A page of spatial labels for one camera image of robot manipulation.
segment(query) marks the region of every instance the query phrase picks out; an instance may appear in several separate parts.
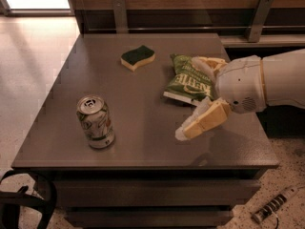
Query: green chip bag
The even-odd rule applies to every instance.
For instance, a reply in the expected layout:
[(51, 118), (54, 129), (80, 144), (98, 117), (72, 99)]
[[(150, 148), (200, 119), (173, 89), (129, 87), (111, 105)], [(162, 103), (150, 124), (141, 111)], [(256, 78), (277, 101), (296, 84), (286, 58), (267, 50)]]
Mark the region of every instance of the green chip bag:
[(187, 55), (171, 54), (176, 76), (168, 84), (164, 95), (197, 106), (206, 96), (214, 100), (213, 82), (192, 64)]

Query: can lid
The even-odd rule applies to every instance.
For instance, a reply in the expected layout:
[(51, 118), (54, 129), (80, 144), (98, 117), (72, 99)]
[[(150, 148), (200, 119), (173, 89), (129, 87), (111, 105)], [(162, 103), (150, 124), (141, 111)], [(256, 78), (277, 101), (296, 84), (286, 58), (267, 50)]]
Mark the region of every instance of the can lid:
[(87, 95), (77, 103), (77, 111), (84, 115), (92, 115), (102, 109), (104, 100), (98, 95)]

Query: sponge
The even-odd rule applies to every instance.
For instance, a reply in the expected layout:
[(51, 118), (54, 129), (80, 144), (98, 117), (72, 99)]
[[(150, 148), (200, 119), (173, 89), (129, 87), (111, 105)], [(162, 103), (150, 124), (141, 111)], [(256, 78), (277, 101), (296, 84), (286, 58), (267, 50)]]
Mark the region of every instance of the sponge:
[(154, 59), (154, 51), (142, 45), (135, 50), (123, 53), (121, 56), (121, 63), (134, 72), (138, 67), (149, 64), (153, 62)]

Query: speckled floor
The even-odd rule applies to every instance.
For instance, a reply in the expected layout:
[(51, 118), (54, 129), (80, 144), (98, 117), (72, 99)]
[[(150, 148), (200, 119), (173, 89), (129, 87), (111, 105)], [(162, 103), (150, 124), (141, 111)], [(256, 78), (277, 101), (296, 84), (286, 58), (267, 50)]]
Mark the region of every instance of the speckled floor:
[[(0, 172), (4, 173), (22, 144), (51, 85), (78, 36), (73, 17), (6, 18), (0, 15)], [(280, 160), (276, 170), (261, 179), (261, 189), (246, 205), (234, 208), (234, 218), (218, 229), (275, 228), (270, 216), (261, 226), (251, 214), (290, 185), (305, 185), (305, 136), (270, 138)], [(27, 177), (10, 180), (1, 189), (30, 182)], [(305, 189), (277, 212), (282, 229), (305, 228)], [(64, 220), (64, 212), (56, 209), (48, 228), (73, 228)], [(39, 216), (23, 211), (20, 228), (35, 228)]]

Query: drawer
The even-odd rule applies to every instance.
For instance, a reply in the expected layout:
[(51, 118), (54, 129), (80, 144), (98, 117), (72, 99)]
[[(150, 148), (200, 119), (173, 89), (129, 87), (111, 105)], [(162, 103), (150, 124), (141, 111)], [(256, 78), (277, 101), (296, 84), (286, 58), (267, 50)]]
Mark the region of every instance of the drawer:
[(219, 207), (112, 208), (68, 212), (66, 220), (75, 227), (98, 228), (192, 228), (226, 224), (233, 213)]
[(57, 206), (205, 206), (246, 203), (257, 180), (57, 180)]

